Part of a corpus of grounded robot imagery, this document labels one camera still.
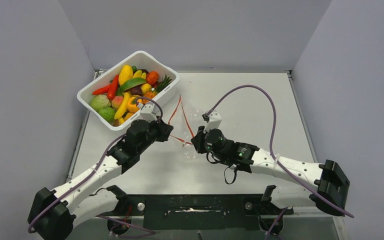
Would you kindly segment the clear zip bag red zipper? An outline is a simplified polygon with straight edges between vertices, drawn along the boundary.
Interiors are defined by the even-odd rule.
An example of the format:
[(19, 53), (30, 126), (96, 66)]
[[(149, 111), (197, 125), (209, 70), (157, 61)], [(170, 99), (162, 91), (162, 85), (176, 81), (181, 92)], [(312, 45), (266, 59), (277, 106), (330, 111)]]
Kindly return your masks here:
[(167, 123), (174, 127), (170, 138), (176, 142), (176, 148), (187, 159), (195, 159), (199, 154), (192, 143), (198, 128), (204, 125), (202, 114), (204, 111), (195, 107), (184, 97), (179, 95), (175, 99), (175, 107), (169, 112)]

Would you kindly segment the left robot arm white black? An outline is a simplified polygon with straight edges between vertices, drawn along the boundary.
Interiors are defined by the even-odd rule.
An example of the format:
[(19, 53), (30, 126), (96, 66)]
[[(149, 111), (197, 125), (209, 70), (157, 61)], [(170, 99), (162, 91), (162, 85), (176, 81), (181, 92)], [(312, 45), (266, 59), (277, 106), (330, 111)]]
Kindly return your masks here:
[(173, 129), (162, 120), (133, 121), (92, 167), (63, 185), (52, 190), (44, 187), (35, 194), (27, 218), (28, 233), (38, 233), (44, 240), (65, 240), (79, 224), (115, 210), (124, 191), (112, 186), (107, 192), (93, 193), (133, 167), (153, 143), (166, 142)]

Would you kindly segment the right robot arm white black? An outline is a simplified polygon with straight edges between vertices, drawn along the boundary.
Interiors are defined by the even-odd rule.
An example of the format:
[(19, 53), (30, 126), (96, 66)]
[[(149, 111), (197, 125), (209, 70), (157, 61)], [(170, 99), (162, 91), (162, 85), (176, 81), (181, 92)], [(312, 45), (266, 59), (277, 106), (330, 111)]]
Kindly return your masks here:
[(206, 131), (204, 126), (199, 127), (191, 143), (197, 153), (211, 156), (212, 164), (225, 165), (235, 177), (238, 172), (246, 172), (293, 183), (286, 188), (277, 185), (266, 187), (265, 196), (261, 199), (261, 207), (266, 213), (315, 206), (332, 216), (353, 217), (345, 210), (350, 180), (335, 161), (304, 162), (272, 156), (256, 145), (227, 139), (220, 129)]

